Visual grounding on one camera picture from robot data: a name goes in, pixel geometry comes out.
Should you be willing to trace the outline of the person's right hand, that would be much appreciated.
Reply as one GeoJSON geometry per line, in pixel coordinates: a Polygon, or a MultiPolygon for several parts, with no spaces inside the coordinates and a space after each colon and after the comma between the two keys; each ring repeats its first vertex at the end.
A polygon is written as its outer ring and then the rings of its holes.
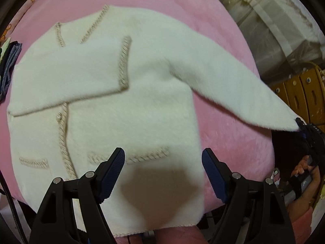
{"type": "Polygon", "coordinates": [[[310,162],[310,156],[304,156],[291,173],[292,176],[301,176],[304,173],[309,174],[301,181],[301,196],[287,207],[291,222],[297,221],[309,210],[313,196],[320,185],[321,176],[319,167],[311,166],[309,164],[310,162]]]}

